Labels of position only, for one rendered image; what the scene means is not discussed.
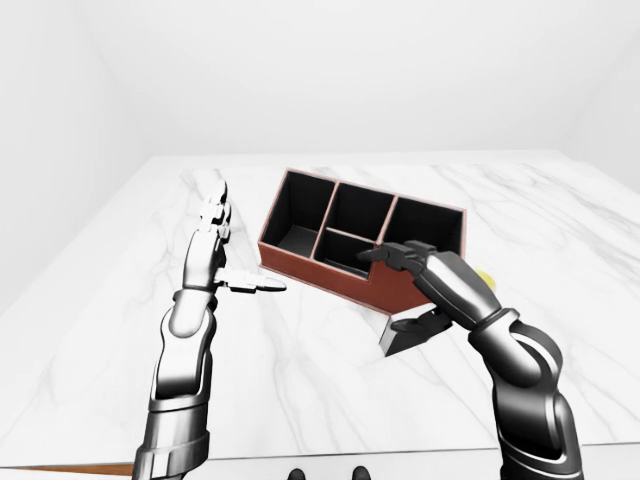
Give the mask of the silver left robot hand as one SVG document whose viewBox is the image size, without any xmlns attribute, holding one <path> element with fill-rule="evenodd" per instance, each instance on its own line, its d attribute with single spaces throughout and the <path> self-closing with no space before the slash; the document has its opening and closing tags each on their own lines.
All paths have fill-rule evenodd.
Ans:
<svg viewBox="0 0 640 480">
<path fill-rule="evenodd" d="M 285 291 L 286 285 L 280 280 L 226 267 L 225 245 L 231 237 L 232 215 L 227 195 L 226 181 L 219 180 L 199 211 L 200 221 L 184 263 L 183 287 L 209 292 L 218 287 L 242 293 Z"/>
</svg>

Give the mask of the red-brown desk caddy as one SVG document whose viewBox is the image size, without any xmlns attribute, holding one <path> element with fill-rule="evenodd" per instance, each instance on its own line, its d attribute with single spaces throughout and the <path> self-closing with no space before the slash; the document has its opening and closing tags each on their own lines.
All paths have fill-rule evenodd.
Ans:
<svg viewBox="0 0 640 480">
<path fill-rule="evenodd" d="M 395 314 L 426 303 L 410 273 L 358 253 L 419 240 L 463 254 L 464 209 L 289 169 L 258 247 L 261 265 L 369 308 Z"/>
</svg>

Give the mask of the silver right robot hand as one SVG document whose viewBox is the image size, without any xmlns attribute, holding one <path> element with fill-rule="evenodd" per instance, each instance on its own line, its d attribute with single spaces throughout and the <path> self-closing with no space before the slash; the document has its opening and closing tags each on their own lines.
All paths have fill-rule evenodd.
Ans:
<svg viewBox="0 0 640 480">
<path fill-rule="evenodd" d="M 452 251 L 440 252 L 433 245 L 409 240 L 402 244 L 384 242 L 358 253 L 357 258 L 382 261 L 396 271 L 410 272 L 423 295 L 467 330 L 502 309 L 484 280 Z"/>
</svg>

